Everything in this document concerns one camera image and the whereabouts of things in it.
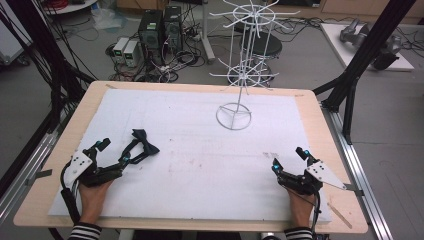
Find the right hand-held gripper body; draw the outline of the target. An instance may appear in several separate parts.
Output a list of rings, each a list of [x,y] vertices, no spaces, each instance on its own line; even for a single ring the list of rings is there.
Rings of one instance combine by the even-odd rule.
[[[347,189],[345,184],[323,161],[307,166],[302,175],[291,174],[283,168],[283,173],[277,176],[277,182],[281,186],[294,190],[301,195],[315,194],[322,188],[324,183],[341,190]]]

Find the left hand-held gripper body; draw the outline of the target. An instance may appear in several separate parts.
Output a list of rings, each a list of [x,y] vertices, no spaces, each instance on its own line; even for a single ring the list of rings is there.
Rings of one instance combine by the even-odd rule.
[[[63,170],[63,186],[69,187],[78,180],[87,187],[95,187],[122,176],[123,164],[118,162],[109,167],[99,167],[96,157],[95,148],[77,151]]]

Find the black bow tie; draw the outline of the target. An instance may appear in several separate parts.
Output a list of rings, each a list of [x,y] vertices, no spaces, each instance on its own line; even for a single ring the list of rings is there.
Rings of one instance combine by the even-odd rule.
[[[143,152],[140,154],[140,156],[151,156],[160,152],[156,146],[148,142],[147,133],[144,129],[134,129],[132,135],[134,137],[131,143],[132,147],[138,143],[142,143],[143,145]]]

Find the person's left hand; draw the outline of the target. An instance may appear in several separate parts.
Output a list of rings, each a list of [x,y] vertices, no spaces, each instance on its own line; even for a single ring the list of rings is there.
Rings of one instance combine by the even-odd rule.
[[[82,202],[81,222],[88,224],[95,224],[97,222],[103,210],[106,194],[111,184],[112,181],[95,187],[87,187],[84,184],[79,185]]]

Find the person's right hand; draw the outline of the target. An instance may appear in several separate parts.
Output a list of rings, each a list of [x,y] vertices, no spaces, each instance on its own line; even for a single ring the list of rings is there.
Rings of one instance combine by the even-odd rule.
[[[290,199],[291,225],[293,227],[309,227],[315,196],[300,195],[291,189],[288,189],[287,192]]]

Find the thin wooden stick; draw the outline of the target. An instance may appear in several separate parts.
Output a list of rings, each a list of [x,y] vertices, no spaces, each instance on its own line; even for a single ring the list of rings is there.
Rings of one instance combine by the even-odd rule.
[[[334,212],[334,214],[349,228],[352,229],[352,224],[344,217],[344,215],[331,203],[327,203],[327,206]]]

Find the white foam mat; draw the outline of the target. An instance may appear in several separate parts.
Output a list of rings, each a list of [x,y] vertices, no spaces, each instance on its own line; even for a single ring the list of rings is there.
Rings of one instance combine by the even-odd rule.
[[[249,112],[225,128],[225,104],[240,99]],[[271,170],[306,167],[296,148],[309,148],[297,96],[264,90],[216,93],[109,89],[81,149],[109,139],[101,166],[117,162],[132,133],[143,129],[159,153],[128,166],[108,191],[106,217],[284,221],[287,192]]]

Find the grey bench power supply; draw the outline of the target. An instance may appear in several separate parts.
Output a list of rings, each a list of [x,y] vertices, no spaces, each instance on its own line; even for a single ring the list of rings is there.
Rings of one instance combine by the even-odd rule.
[[[125,62],[128,67],[136,67],[139,61],[138,42],[130,40],[124,50]]]
[[[116,63],[122,64],[125,62],[124,50],[129,41],[128,37],[121,37],[113,47],[114,60]]]

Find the white floor board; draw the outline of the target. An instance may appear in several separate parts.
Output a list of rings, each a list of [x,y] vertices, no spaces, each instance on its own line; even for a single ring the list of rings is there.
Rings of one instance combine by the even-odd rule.
[[[350,42],[343,43],[339,39],[340,32],[346,27],[347,24],[321,24],[321,29],[323,30],[326,39],[331,43],[332,49],[344,67],[351,62],[356,53],[356,48]],[[401,53],[397,53],[396,56],[398,59],[386,68],[386,71],[409,72],[414,69],[414,67]]]

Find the black computer tower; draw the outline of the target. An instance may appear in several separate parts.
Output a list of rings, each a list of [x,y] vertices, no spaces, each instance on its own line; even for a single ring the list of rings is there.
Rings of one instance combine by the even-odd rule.
[[[138,35],[145,59],[151,57],[157,64],[162,64],[161,50],[164,43],[163,12],[148,9],[144,12],[138,28]]]
[[[181,51],[182,47],[182,9],[180,6],[167,6],[164,13],[165,34],[168,46]]]

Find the clear plastic bag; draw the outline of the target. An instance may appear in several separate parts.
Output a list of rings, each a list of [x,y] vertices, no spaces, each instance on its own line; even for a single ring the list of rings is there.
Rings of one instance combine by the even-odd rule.
[[[94,20],[93,27],[96,30],[123,28],[127,23],[127,19],[125,17],[117,14],[112,9],[92,9],[91,15]]]

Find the round white table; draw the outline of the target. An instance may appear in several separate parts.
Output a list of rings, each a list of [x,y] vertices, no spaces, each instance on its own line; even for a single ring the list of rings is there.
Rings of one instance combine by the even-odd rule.
[[[45,0],[43,10],[49,15],[76,12],[91,7],[98,0]]]

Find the aluminium rail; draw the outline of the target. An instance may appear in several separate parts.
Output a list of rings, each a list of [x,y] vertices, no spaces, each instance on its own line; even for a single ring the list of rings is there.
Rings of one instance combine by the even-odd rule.
[[[57,125],[52,126],[52,112],[49,112],[40,126],[25,144],[11,166],[0,178],[0,226],[40,175],[40,170],[59,140],[71,113],[63,111]]]
[[[339,150],[349,179],[355,188],[355,194],[365,214],[367,225],[372,229],[377,240],[394,240],[355,148],[348,143],[342,133],[343,121],[340,114],[330,112],[324,107],[321,110]]]

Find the black frame strut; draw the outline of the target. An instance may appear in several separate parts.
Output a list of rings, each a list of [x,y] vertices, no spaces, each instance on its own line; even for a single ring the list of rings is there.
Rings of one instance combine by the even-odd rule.
[[[62,111],[75,109],[82,100],[86,89],[95,78],[70,64],[54,39],[54,36],[42,19],[37,3],[32,0],[5,0],[22,27],[32,40],[33,48],[28,47],[18,35],[18,27],[7,16],[0,14],[0,20],[17,39],[23,49],[35,63],[39,73],[51,89],[51,111],[48,114],[49,132],[61,123]]]
[[[351,125],[357,83],[415,2],[416,0],[390,0],[341,75],[313,90],[315,95],[331,90],[330,95],[322,101],[323,107],[330,112],[338,112],[340,104],[346,101],[342,136],[349,145],[352,144]]]

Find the grey metal post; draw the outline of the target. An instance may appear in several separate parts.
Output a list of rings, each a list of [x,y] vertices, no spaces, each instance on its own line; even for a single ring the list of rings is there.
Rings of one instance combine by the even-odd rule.
[[[215,61],[215,54],[208,38],[208,0],[201,0],[202,2],[202,31],[201,41],[206,55],[206,62],[211,65]]]

